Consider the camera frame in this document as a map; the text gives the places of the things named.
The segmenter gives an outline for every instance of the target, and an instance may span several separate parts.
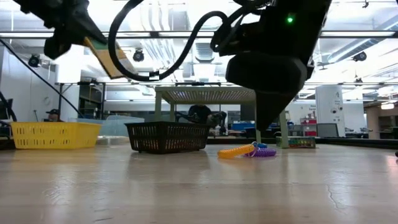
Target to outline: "green led light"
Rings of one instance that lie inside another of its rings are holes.
[[[287,21],[288,23],[292,23],[293,20],[294,20],[293,17],[288,17],[286,21]]]

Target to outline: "person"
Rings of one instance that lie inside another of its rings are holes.
[[[224,111],[212,113],[209,107],[207,107],[206,105],[191,106],[188,110],[188,115],[180,112],[175,112],[175,118],[177,122],[179,122],[180,118],[184,118],[196,124],[207,124],[212,128],[215,128],[217,125],[219,125],[221,133],[225,133],[226,131],[226,113]]]
[[[48,116],[47,120],[45,119],[45,121],[55,121],[55,122],[61,121],[59,119],[59,114],[60,114],[59,110],[52,109],[50,111],[47,111],[46,113],[48,113],[49,116]]]

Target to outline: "black basket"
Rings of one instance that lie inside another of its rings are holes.
[[[131,149],[166,154],[206,147],[210,127],[204,124],[148,122],[126,124]]]

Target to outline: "orange spring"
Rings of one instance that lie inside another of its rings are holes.
[[[237,147],[234,149],[225,149],[218,151],[218,157],[221,159],[232,159],[235,156],[244,155],[254,151],[253,144],[248,144],[245,146]]]

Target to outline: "purple spring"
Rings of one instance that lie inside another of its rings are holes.
[[[275,156],[276,155],[276,150],[275,149],[264,149],[260,148],[257,151],[252,151],[250,153],[245,154],[245,156],[248,157],[269,157],[269,156]]]

